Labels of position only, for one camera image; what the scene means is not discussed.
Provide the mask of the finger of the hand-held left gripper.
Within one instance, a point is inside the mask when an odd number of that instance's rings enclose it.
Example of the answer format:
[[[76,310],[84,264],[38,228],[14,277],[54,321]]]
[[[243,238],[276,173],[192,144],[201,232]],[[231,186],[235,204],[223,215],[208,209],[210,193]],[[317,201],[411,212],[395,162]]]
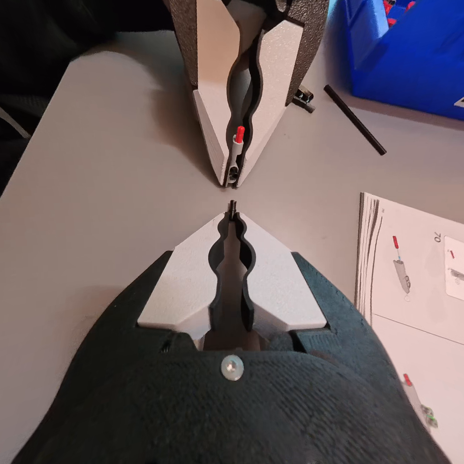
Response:
[[[193,91],[207,153],[220,185],[229,160],[228,80],[239,56],[240,31],[222,1],[196,2],[198,88]]]
[[[285,112],[302,34],[302,26],[283,20],[258,41],[258,101],[251,106],[249,139],[236,187],[251,172]]]

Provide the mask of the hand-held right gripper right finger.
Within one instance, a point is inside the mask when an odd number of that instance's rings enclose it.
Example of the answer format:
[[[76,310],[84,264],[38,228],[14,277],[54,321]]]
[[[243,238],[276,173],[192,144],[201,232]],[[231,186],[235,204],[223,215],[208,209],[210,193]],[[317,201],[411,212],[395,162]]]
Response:
[[[294,330],[320,329],[327,320],[292,251],[253,220],[235,214],[242,286],[242,321],[266,340]]]

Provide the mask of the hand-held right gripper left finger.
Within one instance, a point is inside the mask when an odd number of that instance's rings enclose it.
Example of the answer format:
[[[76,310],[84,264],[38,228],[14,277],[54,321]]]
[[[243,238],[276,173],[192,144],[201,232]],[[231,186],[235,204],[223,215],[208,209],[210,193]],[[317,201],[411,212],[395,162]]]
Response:
[[[202,350],[222,316],[229,213],[220,213],[172,251],[137,324],[188,334]]]

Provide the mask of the grey toy connector brick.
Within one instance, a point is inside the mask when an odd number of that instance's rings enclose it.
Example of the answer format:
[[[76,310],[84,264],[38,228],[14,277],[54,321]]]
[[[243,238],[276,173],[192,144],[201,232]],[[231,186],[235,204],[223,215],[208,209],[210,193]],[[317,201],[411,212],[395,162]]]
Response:
[[[232,145],[230,150],[230,162],[227,175],[225,177],[225,187],[230,187],[235,184],[239,178],[239,158],[243,151],[243,143],[237,144],[234,141],[235,135],[232,139]]]

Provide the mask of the grey desk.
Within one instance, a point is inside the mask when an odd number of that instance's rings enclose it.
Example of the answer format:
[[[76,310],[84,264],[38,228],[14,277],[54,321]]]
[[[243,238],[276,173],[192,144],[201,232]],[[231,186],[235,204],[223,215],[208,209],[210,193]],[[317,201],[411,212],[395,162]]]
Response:
[[[304,79],[315,112],[287,108],[237,190],[217,183],[171,32],[122,33],[70,64],[1,196],[1,463],[101,312],[231,199],[351,299],[360,192],[463,223],[463,122],[349,96],[324,51]]]

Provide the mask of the black and grey toy part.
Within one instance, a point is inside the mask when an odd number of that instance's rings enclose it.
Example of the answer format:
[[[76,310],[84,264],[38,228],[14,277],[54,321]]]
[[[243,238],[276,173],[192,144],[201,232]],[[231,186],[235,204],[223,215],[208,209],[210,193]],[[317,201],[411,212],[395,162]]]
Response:
[[[315,110],[312,104],[313,98],[313,93],[303,85],[300,85],[293,96],[292,103],[311,114]]]

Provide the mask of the black toy rod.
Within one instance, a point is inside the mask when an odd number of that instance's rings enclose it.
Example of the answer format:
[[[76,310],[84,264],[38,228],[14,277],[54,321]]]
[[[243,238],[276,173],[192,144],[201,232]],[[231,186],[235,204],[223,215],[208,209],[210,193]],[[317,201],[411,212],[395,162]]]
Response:
[[[363,135],[363,137],[369,142],[369,144],[376,150],[379,155],[385,155],[387,153],[386,149],[381,145],[381,143],[374,137],[374,135],[368,130],[368,128],[361,122],[360,119],[352,112],[348,105],[343,101],[343,99],[337,94],[337,92],[329,85],[326,84],[323,87],[325,93],[330,97],[330,99],[335,103],[335,105],[345,114],[345,116],[350,120],[352,125]]]

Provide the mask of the red toy parts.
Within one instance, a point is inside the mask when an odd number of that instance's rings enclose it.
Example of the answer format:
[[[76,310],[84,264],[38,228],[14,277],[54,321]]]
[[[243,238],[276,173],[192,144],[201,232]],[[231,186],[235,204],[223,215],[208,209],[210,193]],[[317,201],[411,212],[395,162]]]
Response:
[[[415,0],[383,0],[386,20],[389,27],[395,25],[400,17],[415,5]]]

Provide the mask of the blue plastic bin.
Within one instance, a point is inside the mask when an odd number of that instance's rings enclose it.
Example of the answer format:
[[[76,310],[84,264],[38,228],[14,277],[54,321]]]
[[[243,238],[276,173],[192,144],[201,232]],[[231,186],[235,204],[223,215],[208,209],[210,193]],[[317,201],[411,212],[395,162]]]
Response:
[[[330,84],[349,96],[463,121],[464,2],[420,0],[389,27],[382,1],[330,1]]]

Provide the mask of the instruction booklet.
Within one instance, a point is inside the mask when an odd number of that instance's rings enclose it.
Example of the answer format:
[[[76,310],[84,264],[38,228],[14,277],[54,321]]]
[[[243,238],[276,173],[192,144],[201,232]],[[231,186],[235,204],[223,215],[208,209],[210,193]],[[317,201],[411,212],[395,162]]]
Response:
[[[355,307],[432,438],[463,463],[463,224],[361,193]]]

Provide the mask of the person's dark clothing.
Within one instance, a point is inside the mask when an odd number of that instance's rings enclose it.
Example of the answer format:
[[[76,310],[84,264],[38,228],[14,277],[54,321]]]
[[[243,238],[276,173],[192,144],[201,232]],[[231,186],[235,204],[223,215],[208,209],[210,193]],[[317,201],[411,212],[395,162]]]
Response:
[[[119,32],[173,29],[165,0],[2,0],[0,193],[71,61]]]

